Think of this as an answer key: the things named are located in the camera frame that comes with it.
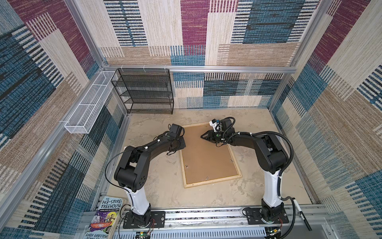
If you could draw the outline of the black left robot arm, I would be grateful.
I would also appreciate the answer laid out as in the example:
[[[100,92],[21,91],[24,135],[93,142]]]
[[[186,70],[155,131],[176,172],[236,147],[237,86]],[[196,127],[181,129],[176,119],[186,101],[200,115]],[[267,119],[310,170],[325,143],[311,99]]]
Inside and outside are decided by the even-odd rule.
[[[130,211],[123,218],[124,229],[164,227],[165,212],[151,212],[144,185],[148,179],[151,160],[164,152],[172,155],[184,149],[184,134],[185,129],[182,126],[171,124],[168,131],[158,135],[153,141],[138,147],[128,146],[109,160],[112,162],[121,157],[113,176],[117,183],[112,183],[108,176],[105,179],[127,194]]]

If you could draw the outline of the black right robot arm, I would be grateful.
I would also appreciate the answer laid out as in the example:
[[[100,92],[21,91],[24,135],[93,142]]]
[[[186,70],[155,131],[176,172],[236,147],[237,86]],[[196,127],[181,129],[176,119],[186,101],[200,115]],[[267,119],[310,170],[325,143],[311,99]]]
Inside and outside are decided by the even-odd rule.
[[[265,223],[272,223],[283,213],[284,198],[281,196],[283,172],[293,159],[293,147],[282,134],[274,131],[250,133],[236,131],[233,117],[210,121],[211,130],[201,138],[216,146],[242,146],[255,150],[256,158],[265,176],[265,192],[262,198],[261,216]]]

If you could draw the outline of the black marker pen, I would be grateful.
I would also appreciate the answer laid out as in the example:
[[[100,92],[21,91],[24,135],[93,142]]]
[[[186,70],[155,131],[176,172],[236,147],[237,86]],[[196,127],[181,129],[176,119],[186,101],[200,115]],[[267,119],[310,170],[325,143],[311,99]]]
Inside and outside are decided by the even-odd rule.
[[[302,221],[304,222],[305,226],[307,227],[307,229],[311,232],[312,231],[312,228],[307,220],[307,218],[305,217],[298,201],[296,199],[293,199],[293,202],[294,202],[294,205],[296,207],[296,209],[298,210],[298,213],[299,213],[299,216],[301,217]]]

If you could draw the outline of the colourful treehouse book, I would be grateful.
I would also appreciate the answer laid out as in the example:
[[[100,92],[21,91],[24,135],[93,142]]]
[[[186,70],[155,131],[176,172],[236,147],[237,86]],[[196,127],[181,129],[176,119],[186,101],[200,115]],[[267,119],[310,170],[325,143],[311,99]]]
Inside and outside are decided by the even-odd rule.
[[[126,200],[123,198],[105,196],[83,239],[112,239],[125,202]]]

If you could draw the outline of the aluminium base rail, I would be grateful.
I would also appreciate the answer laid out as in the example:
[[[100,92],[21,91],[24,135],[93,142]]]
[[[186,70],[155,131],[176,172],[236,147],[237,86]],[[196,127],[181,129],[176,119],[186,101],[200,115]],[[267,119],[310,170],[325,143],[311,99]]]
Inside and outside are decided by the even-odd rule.
[[[296,215],[289,239],[336,239],[331,219],[320,204],[301,205],[311,230],[299,214]],[[263,239],[274,229],[285,233],[290,224],[248,223],[242,207],[174,208],[165,209],[164,226],[150,232],[152,239]]]

